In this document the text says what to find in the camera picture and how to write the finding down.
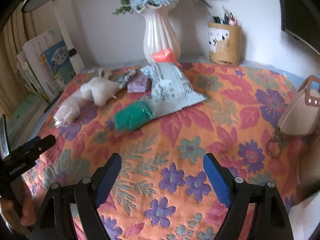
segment green packet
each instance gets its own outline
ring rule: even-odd
[[[149,106],[136,101],[115,115],[115,128],[119,131],[133,132],[153,119]]]

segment brown bag handle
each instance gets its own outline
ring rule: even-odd
[[[301,86],[299,87],[298,92],[300,92],[301,90],[305,89],[305,87],[307,86],[306,95],[305,95],[305,98],[304,98],[304,103],[307,106],[313,106],[313,107],[319,107],[320,108],[320,98],[316,98],[316,97],[313,97],[313,96],[310,95],[312,82],[317,82],[320,85],[320,78],[318,78],[315,75],[308,76],[304,80],[304,82],[301,84]]]

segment key ring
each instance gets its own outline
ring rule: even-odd
[[[282,154],[282,147],[280,146],[279,141],[276,139],[277,134],[280,132],[280,128],[278,127],[274,132],[273,132],[273,138],[268,140],[268,142],[266,143],[266,150],[267,153],[270,157],[272,158],[279,158]],[[274,154],[270,151],[270,144],[274,143],[275,145],[278,146],[279,148],[279,153],[278,154]]]

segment human hand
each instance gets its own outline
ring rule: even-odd
[[[31,192],[25,182],[23,182],[23,205],[22,205],[22,217],[21,224],[24,226],[32,226],[36,222],[35,205],[32,200]],[[9,211],[13,209],[13,202],[9,199],[0,198],[0,211],[7,222],[12,225],[12,220],[9,215]]]

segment desk lamp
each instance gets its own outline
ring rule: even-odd
[[[58,24],[59,24],[59,28],[61,30],[62,37],[63,37],[64,42],[65,42],[67,49],[69,51],[70,62],[72,63],[73,69],[75,70],[76,74],[78,74],[82,69],[84,69],[84,63],[83,63],[80,55],[78,54],[78,52],[76,51],[76,49],[74,48],[74,46],[72,44],[72,41],[70,39],[70,35],[69,35],[67,27],[66,27],[66,24],[65,24],[60,12],[59,12],[59,9],[55,3],[55,0],[23,0],[21,11],[23,13],[32,12],[32,11],[38,9],[39,7],[43,6],[44,4],[46,4],[49,1],[52,1],[53,8],[54,8],[57,20],[58,20]]]

